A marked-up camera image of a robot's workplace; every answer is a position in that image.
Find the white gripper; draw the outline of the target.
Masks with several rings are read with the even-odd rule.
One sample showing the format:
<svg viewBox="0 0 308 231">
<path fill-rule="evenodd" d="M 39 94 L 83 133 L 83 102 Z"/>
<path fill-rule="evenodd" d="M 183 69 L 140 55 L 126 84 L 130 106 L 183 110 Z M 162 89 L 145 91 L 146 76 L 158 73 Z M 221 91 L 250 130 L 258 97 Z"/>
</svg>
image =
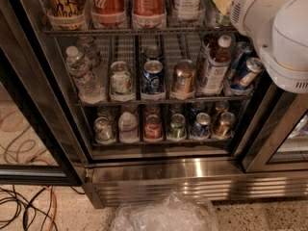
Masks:
<svg viewBox="0 0 308 231">
<path fill-rule="evenodd" d="M 261 27 L 273 19 L 290 0 L 212 0 L 218 11 L 229 15 L 237 31 L 256 41 Z"/>
</svg>

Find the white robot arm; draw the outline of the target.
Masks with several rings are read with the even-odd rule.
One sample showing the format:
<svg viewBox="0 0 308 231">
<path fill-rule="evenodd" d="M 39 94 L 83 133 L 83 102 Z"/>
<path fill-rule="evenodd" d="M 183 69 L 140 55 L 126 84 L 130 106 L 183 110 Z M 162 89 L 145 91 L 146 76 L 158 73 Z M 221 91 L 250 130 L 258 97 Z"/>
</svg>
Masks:
<svg viewBox="0 0 308 231">
<path fill-rule="evenodd" d="M 274 84 L 308 92 L 308 0 L 212 0 L 254 49 Z"/>
</svg>

